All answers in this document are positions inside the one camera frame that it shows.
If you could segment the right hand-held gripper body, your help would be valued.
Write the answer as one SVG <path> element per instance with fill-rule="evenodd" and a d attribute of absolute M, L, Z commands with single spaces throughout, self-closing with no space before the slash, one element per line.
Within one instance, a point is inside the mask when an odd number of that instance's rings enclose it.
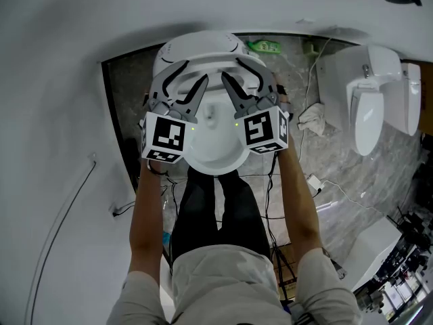
<path fill-rule="evenodd" d="M 286 149 L 289 113 L 279 107 L 279 94 L 272 92 L 257 98 L 251 107 L 235 110 L 234 125 L 242 145 L 255 154 Z"/>

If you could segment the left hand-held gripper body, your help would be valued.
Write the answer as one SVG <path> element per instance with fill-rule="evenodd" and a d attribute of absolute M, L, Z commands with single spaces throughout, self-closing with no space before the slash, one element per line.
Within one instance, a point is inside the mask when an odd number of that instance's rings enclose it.
<path fill-rule="evenodd" d="M 188 121 L 166 102 L 150 98 L 147 112 L 140 120 L 141 157 L 174 164 L 181 160 L 198 132 L 197 122 Z"/>

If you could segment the person's right hand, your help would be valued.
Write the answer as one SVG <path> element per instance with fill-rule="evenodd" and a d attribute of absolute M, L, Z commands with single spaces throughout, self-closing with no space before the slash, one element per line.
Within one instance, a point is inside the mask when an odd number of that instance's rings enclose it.
<path fill-rule="evenodd" d="M 280 83 L 280 80 L 278 78 L 278 76 L 276 74 L 274 75 L 274 79 L 277 85 L 277 93 L 279 94 L 279 107 L 284 111 L 284 112 L 289 112 L 290 111 L 290 102 L 288 99 L 288 95 L 286 93 L 286 89 L 285 87 Z"/>

